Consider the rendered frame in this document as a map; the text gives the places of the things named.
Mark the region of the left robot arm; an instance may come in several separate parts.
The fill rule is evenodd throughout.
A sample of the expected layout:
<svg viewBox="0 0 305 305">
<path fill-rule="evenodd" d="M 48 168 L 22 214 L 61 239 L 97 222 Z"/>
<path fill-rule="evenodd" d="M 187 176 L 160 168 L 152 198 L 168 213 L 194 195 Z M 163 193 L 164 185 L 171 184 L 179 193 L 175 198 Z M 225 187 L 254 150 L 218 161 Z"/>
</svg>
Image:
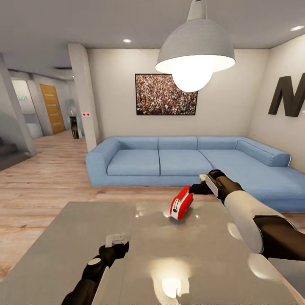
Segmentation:
<svg viewBox="0 0 305 305">
<path fill-rule="evenodd" d="M 116 259 L 124 258 L 129 250 L 129 241 L 126 244 L 114 244 L 114 241 L 127 238 L 125 233 L 106 236 L 106 243 L 99 248 L 99 255 L 87 263 L 81 280 L 61 305 L 99 305 L 108 281 L 109 268 Z"/>
</svg>

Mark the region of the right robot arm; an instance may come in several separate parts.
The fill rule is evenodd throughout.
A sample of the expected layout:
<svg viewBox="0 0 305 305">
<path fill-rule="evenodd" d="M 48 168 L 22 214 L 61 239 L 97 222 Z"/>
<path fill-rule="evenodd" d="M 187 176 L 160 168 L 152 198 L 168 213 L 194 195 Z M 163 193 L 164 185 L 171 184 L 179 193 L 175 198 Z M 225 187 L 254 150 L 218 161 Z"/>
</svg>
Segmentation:
<svg viewBox="0 0 305 305">
<path fill-rule="evenodd" d="M 189 188 L 189 194 L 214 194 L 224 204 L 248 248 L 262 254 L 305 299 L 305 234 L 222 171 L 213 169 L 208 175 L 199 175 L 199 180 L 200 184 Z"/>
</svg>

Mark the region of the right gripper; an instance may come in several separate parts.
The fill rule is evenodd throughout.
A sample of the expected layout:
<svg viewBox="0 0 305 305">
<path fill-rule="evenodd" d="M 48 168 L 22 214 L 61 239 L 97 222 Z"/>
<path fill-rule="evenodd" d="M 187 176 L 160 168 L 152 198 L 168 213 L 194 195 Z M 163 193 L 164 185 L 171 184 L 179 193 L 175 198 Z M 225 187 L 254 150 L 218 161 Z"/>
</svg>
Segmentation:
<svg viewBox="0 0 305 305">
<path fill-rule="evenodd" d="M 212 191 L 207 191 L 203 187 L 203 183 L 200 184 L 193 184 L 192 187 L 189 188 L 189 194 L 214 194 Z"/>
</svg>

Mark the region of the radio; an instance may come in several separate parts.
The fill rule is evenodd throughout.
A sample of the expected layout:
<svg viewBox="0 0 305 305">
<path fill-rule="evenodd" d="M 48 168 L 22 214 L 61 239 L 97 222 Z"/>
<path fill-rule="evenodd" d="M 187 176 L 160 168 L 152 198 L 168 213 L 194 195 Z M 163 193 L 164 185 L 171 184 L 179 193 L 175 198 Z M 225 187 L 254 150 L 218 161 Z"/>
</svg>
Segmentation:
<svg viewBox="0 0 305 305">
<path fill-rule="evenodd" d="M 177 220 L 183 218 L 191 203 L 194 201 L 193 193 L 189 194 L 190 187 L 186 186 L 172 201 L 170 214 Z"/>
</svg>

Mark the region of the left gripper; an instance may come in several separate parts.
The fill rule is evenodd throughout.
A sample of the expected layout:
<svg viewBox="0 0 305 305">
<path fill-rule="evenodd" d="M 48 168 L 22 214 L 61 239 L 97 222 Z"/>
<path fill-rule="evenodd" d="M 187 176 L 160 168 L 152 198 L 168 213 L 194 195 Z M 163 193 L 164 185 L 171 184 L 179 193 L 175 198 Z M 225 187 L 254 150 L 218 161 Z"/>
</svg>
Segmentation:
<svg viewBox="0 0 305 305">
<path fill-rule="evenodd" d="M 113 263 L 116 259 L 121 259 L 125 257 L 125 254 L 129 250 L 129 241 L 126 244 L 115 244 L 112 247 L 106 248 L 105 245 L 99 248 L 99 255 L 108 252 L 112 258 Z"/>
</svg>

